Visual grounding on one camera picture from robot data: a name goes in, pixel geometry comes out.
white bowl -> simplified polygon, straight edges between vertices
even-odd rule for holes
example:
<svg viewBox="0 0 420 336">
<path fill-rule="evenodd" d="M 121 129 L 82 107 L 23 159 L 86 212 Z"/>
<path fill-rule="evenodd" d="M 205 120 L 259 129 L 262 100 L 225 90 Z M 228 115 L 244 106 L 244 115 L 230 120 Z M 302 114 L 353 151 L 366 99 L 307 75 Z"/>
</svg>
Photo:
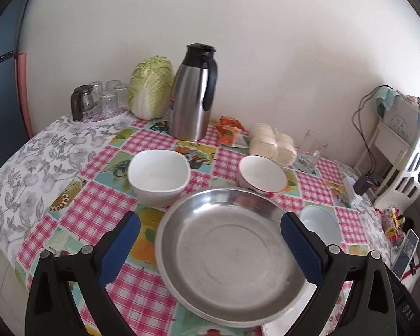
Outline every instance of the white bowl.
<svg viewBox="0 0 420 336">
<path fill-rule="evenodd" d="M 238 186 L 269 196 L 283 191 L 288 185 L 285 172 L 272 160 L 248 155 L 238 163 Z"/>
<path fill-rule="evenodd" d="M 341 230 L 333 216 L 319 206 L 307 206 L 300 213 L 300 221 L 305 227 L 316 232 L 325 245 L 342 243 Z"/>
<path fill-rule="evenodd" d="M 171 206 L 190 180 L 187 159 L 172 150 L 145 150 L 136 154 L 128 179 L 140 203 L 150 207 Z"/>
</svg>

thermos handle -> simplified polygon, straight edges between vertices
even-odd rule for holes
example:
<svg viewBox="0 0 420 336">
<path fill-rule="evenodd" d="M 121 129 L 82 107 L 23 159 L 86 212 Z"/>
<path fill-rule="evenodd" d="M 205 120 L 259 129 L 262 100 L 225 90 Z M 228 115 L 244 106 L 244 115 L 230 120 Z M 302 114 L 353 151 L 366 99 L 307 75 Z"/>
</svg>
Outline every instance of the thermos handle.
<svg viewBox="0 0 420 336">
<path fill-rule="evenodd" d="M 72 118 L 73 121 L 81 121 L 84 117 L 82 114 L 82 97 L 81 92 L 74 92 L 72 94 L 71 104 L 72 104 Z"/>
<path fill-rule="evenodd" d="M 207 55 L 202 55 L 201 58 L 204 62 L 207 63 L 209 69 L 207 88 L 202 100 L 202 109 L 204 111 L 208 111 L 210 110 L 213 103 L 214 89 L 216 86 L 216 81 L 218 80 L 218 66 L 216 65 L 216 61 Z"/>
</svg>

upside-down glass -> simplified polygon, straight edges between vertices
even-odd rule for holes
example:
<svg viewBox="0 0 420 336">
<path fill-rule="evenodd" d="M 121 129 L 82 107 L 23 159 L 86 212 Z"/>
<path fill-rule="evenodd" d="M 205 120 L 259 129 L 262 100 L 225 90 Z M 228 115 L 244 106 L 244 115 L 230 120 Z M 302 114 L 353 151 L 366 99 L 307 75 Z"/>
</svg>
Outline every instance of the upside-down glass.
<svg viewBox="0 0 420 336">
<path fill-rule="evenodd" d="M 120 83 L 121 83 L 121 81 L 120 81 L 120 80 L 109 80 L 109 81 L 106 83 L 106 91 L 109 91 L 109 90 L 111 90 L 111 89 L 114 89 L 114 87 L 115 87 L 116 85 L 120 84 Z"/>
<path fill-rule="evenodd" d="M 114 90 L 117 91 L 118 96 L 118 107 L 126 107 L 129 108 L 128 103 L 128 87 L 129 85 L 120 83 L 115 85 Z"/>
<path fill-rule="evenodd" d="M 314 131 L 309 130 L 297 150 L 294 166 L 303 172 L 312 172 L 326 147 L 327 144 L 324 144 Z"/>
<path fill-rule="evenodd" d="M 98 110 L 99 109 L 99 95 L 102 92 L 102 82 L 101 81 L 92 82 L 91 85 L 94 87 L 92 94 L 94 97 L 95 110 Z"/>
<path fill-rule="evenodd" d="M 105 117 L 112 117 L 118 110 L 118 96 L 115 90 L 104 91 L 99 97 L 101 113 Z"/>
</svg>

red rim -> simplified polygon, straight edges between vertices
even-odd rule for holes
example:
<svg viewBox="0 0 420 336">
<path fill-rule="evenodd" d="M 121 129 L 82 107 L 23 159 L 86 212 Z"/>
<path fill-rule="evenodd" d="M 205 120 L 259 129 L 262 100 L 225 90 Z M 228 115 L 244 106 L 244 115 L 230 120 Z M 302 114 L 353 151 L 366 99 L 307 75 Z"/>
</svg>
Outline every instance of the red rim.
<svg viewBox="0 0 420 336">
<path fill-rule="evenodd" d="M 279 191 L 275 191 L 275 192 L 265 191 L 265 190 L 263 190 L 263 189 L 261 189 L 261 188 L 257 188 L 257 187 L 255 187 L 255 186 L 254 186 L 253 184 L 251 184 L 251 183 L 250 183 L 250 182 L 249 182 L 246 178 L 244 178 L 243 173 L 241 172 L 240 165 L 241 165 L 241 162 L 242 162 L 244 159 L 248 158 L 248 157 L 259 157 L 259 158 L 263 158 L 263 159 L 269 160 L 269 161 L 270 161 L 270 162 L 272 162 L 274 165 L 278 166 L 278 167 L 279 167 L 279 169 L 282 171 L 283 175 L 285 176 L 285 179 L 286 179 L 286 184 L 285 184 L 285 186 L 283 187 L 283 189 L 280 189 Z M 283 192 L 283 191 L 286 189 L 286 187 L 288 186 L 288 177 L 286 176 L 286 174 L 285 174 L 285 172 L 282 170 L 282 168 L 280 168 L 280 166 L 279 166 L 277 163 L 275 163 L 274 161 L 272 161 L 272 160 L 270 160 L 270 159 L 268 159 L 268 158 L 262 157 L 262 156 L 260 156 L 260 155 L 247 155 L 247 156 L 245 156 L 244 158 L 242 158 L 242 159 L 238 162 L 238 173 L 240 173 L 241 178 L 243 178 L 243 180 L 244 180 L 244 181 L 246 181 L 246 183 L 248 183 L 250 186 L 252 186 L 252 187 L 254 187 L 255 189 L 257 189 L 257 190 L 259 190 L 259 191 L 262 191 L 262 192 L 264 192 L 264 193 L 279 193 L 279 192 Z"/>
</svg>

metal plate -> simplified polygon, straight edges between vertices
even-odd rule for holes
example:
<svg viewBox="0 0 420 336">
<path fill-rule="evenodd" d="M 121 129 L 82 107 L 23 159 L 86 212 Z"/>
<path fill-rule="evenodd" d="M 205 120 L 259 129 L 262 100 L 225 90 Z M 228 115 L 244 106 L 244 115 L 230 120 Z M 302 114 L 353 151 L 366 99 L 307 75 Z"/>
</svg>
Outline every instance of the metal plate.
<svg viewBox="0 0 420 336">
<path fill-rule="evenodd" d="M 160 276 L 184 307 L 208 321 L 250 327 L 279 317 L 305 281 L 280 234 L 283 212 L 242 188 L 182 198 L 157 230 Z"/>
</svg>

